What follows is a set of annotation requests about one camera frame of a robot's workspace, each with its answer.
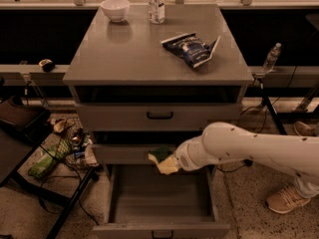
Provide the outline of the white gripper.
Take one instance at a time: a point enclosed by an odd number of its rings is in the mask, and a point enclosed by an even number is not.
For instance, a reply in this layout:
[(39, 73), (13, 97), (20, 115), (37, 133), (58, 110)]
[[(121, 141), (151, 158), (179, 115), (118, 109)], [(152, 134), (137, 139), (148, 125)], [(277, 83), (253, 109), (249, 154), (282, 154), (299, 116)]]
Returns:
[(212, 156), (205, 150), (199, 137), (183, 142), (166, 158), (158, 158), (158, 169), (161, 174), (169, 175), (178, 172), (180, 168), (186, 171), (201, 169), (210, 164)]

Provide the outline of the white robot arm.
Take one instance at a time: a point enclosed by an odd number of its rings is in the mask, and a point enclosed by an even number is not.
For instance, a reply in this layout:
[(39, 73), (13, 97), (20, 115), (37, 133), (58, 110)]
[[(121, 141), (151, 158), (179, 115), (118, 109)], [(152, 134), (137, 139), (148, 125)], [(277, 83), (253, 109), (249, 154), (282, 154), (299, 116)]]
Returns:
[(251, 160), (314, 184), (319, 183), (319, 138), (262, 134), (227, 122), (208, 125), (201, 135), (176, 150), (162, 147), (149, 153), (163, 174), (198, 170), (240, 160)]

